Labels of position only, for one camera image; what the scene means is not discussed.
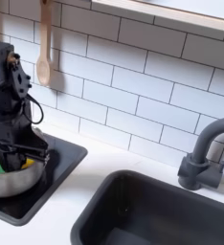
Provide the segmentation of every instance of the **faucet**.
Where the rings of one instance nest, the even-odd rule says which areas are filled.
[[[179,184],[189,190],[201,189],[202,185],[218,188],[224,169],[222,161],[219,167],[212,166],[207,160],[212,141],[224,133],[224,119],[209,124],[199,135],[193,153],[183,158],[178,171]]]

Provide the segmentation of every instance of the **wooden spoon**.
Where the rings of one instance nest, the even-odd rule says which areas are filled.
[[[40,56],[36,63],[37,76],[42,85],[47,86],[51,79],[51,21],[53,0],[40,0]]]

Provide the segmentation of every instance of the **sink basin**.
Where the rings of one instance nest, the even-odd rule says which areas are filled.
[[[224,204],[132,171],[109,175],[72,245],[224,245]]]

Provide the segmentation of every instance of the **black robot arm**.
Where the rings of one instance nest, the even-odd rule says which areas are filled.
[[[28,94],[30,78],[13,46],[0,42],[0,165],[6,172],[21,169],[27,157],[47,159],[48,145],[32,129],[31,101],[39,104]]]

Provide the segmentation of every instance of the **black cable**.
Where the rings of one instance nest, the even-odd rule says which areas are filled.
[[[26,119],[27,119],[29,122],[31,122],[32,124],[40,124],[40,123],[43,121],[43,119],[44,119],[44,112],[43,112],[43,110],[42,110],[42,107],[40,106],[40,104],[38,103],[38,101],[36,101],[36,100],[35,100],[32,96],[30,96],[29,94],[27,95],[26,99],[29,100],[29,101],[31,101],[31,102],[33,102],[33,103],[35,103],[35,104],[39,107],[40,112],[41,112],[41,118],[40,118],[40,120],[39,120],[38,122],[33,122],[33,121],[26,115],[25,108],[24,108],[24,112],[23,112],[24,116],[25,116]]]

